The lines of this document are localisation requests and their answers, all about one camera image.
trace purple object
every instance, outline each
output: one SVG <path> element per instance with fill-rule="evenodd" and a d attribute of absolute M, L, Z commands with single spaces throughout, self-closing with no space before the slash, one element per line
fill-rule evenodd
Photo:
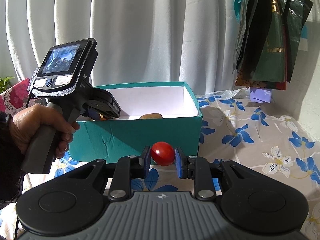
<path fill-rule="evenodd" d="M 271 89 L 250 87 L 250 101 L 257 103 L 271 102 Z"/>

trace curtain fold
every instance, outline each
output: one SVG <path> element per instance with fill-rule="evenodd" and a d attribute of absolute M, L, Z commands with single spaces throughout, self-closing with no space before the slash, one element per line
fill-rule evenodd
<path fill-rule="evenodd" d="M 0 74 L 14 67 L 17 79 L 31 77 L 50 47 L 94 37 L 94 86 L 186 81 L 197 94 L 231 89 L 232 2 L 0 0 Z"/>

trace human hand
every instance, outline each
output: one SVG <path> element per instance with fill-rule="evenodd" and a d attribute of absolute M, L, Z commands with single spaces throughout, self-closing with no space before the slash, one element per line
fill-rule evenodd
<path fill-rule="evenodd" d="M 9 131 L 13 142 L 25 155 L 31 138 L 41 124 L 52 125 L 56 130 L 62 132 L 61 142 L 56 148 L 56 157 L 58 159 L 62 158 L 64 153 L 69 150 L 73 133 L 79 130 L 80 126 L 77 122 L 72 125 L 67 123 L 63 116 L 51 107 L 34 105 L 15 114 L 9 123 Z"/>

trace cardboard box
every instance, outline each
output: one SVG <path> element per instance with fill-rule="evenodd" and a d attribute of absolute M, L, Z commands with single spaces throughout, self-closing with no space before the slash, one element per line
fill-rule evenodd
<path fill-rule="evenodd" d="M 202 113 L 185 82 L 151 82 L 99 86 L 112 93 L 121 116 L 108 121 L 79 121 L 69 153 L 74 160 L 105 159 L 115 163 L 140 155 L 145 146 L 165 141 L 180 146 L 186 156 L 197 155 Z M 163 119 L 139 119 L 159 113 Z"/>

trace display screen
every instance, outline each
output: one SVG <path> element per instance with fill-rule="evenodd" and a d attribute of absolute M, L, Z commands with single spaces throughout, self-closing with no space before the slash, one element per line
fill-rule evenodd
<path fill-rule="evenodd" d="M 75 44 L 52 50 L 41 73 L 68 71 L 79 47 L 80 44 Z"/>

